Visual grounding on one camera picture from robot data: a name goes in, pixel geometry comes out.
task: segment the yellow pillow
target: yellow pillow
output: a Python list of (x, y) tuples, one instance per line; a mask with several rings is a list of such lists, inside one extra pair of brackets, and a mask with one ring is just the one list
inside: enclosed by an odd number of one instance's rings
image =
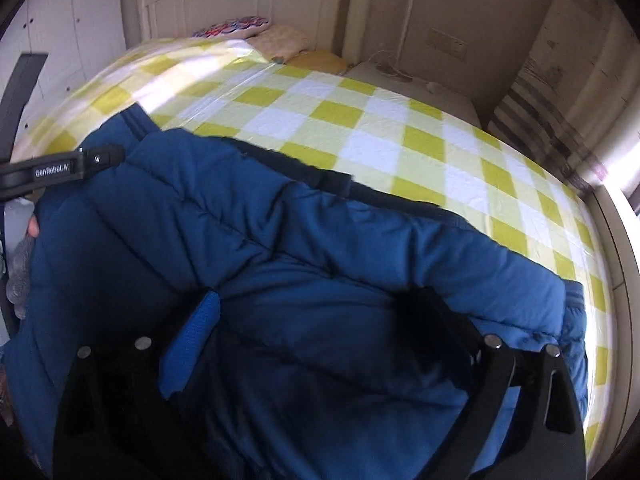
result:
[(328, 50), (311, 50), (302, 52), (285, 63), (297, 68), (326, 72), (327, 74), (344, 75), (349, 68), (347, 62)]

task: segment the pillow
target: pillow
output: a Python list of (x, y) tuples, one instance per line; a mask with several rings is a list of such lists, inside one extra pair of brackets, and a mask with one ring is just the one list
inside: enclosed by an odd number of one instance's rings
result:
[(211, 25), (194, 33), (192, 38), (223, 38), (224, 40), (246, 40), (256, 34), (264, 32), (271, 27), (268, 18), (260, 16), (245, 16), (237, 20)]
[(289, 59), (311, 47), (309, 37), (289, 25), (273, 25), (269, 30), (247, 41), (266, 59), (286, 63)]
[(344, 75), (349, 68), (345, 60), (332, 54), (328, 50), (302, 52), (290, 61), (287, 61), (287, 65), (334, 75)]

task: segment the blue jacket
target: blue jacket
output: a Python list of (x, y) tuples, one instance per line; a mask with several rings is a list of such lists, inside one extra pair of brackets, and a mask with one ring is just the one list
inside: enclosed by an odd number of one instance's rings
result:
[[(28, 316), (6, 348), (46, 472), (78, 347), (153, 333), (203, 289), (220, 296), (220, 320), (171, 400), (232, 478), (414, 478), (467, 400), (402, 335), (398, 294), (424, 286), (513, 348), (558, 344), (584, 416), (578, 283), (436, 206), (349, 200), (348, 177), (313, 189), (227, 140), (160, 132), (137, 106), (84, 145), (107, 143), (125, 147), (123, 164), (38, 204)], [(517, 395), (477, 468), (494, 461)]]

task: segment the curtain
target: curtain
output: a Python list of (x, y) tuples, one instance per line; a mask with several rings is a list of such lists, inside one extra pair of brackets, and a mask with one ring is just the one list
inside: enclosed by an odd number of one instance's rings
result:
[(640, 42), (614, 0), (552, 0), (488, 131), (589, 192), (640, 180)]

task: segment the bed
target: bed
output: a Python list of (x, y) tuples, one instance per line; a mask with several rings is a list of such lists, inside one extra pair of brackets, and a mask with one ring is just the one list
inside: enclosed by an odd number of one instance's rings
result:
[[(423, 102), (268, 62), (241, 40), (161, 39), (263, 11), (302, 28), (317, 46), (338, 44), (357, 63), (369, 0), (347, 1), (346, 20), (340, 18), (344, 0), (301, 0), (299, 6), (223, 0), (218, 15), (199, 14), (193, 1), (140, 0), (150, 41), (52, 110), (18, 141), (14, 160), (73, 149), (108, 117), (139, 102), (163, 129), (246, 140), (459, 213), (499, 243), (584, 285), (590, 364), (584, 430), (591, 460), (606, 428), (615, 338), (608, 265), (585, 203), (500, 140)], [(232, 11), (234, 2), (245, 7)]]

